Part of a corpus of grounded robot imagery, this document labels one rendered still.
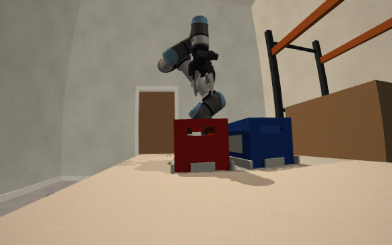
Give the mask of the red plastic bottle crate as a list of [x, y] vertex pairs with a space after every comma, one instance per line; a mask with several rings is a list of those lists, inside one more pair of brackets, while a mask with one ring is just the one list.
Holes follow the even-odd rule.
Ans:
[[[215, 127], [216, 135], [187, 136]], [[191, 163], [215, 162], [216, 171], [230, 169], [228, 119], [174, 119], [174, 171], [191, 172]]]

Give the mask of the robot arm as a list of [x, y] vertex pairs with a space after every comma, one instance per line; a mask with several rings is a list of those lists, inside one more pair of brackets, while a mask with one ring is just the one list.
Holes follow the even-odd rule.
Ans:
[[[192, 53], [191, 42], [192, 47], [196, 44], [206, 44], [209, 47], [208, 23], [206, 17], [197, 15], [191, 20], [190, 36], [163, 52], [163, 61], [162, 59], [159, 60], [158, 69], [163, 73], [168, 73], [177, 68], [185, 74], [190, 82], [192, 82], [193, 76], [190, 76], [188, 72], [188, 64], [191, 62], [190, 54]], [[212, 50], [197, 50], [196, 55], [205, 57], [209, 61], [218, 60], [218, 54]], [[190, 110], [191, 112], [189, 111], [191, 119], [212, 118], [214, 114], [219, 112], [226, 105], [225, 98], [220, 92], [213, 90], [212, 97], [210, 98], [209, 89], [204, 88], [204, 83], [205, 80], [200, 77], [198, 92], [202, 96], [203, 102], [199, 102], [195, 108], [193, 107], [194, 109], [192, 108], [193, 110]]]

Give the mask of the blue crate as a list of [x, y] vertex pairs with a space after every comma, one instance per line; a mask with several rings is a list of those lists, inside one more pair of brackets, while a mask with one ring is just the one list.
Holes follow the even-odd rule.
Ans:
[[294, 163], [291, 118], [245, 118], [229, 123], [228, 131], [229, 156], [253, 161], [253, 169], [269, 158]]

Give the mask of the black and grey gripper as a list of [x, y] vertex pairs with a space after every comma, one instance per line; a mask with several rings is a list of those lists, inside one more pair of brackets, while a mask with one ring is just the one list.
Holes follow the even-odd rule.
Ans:
[[206, 44], [196, 44], [192, 47], [193, 60], [189, 63], [189, 75], [193, 76], [191, 87], [193, 87], [194, 94], [195, 96], [197, 96], [197, 92], [199, 90], [199, 78], [205, 77], [204, 88], [209, 89], [209, 97], [211, 98], [216, 76], [214, 66], [212, 66], [211, 61], [209, 61], [208, 59], [197, 56], [197, 50], [209, 51], [209, 47]]

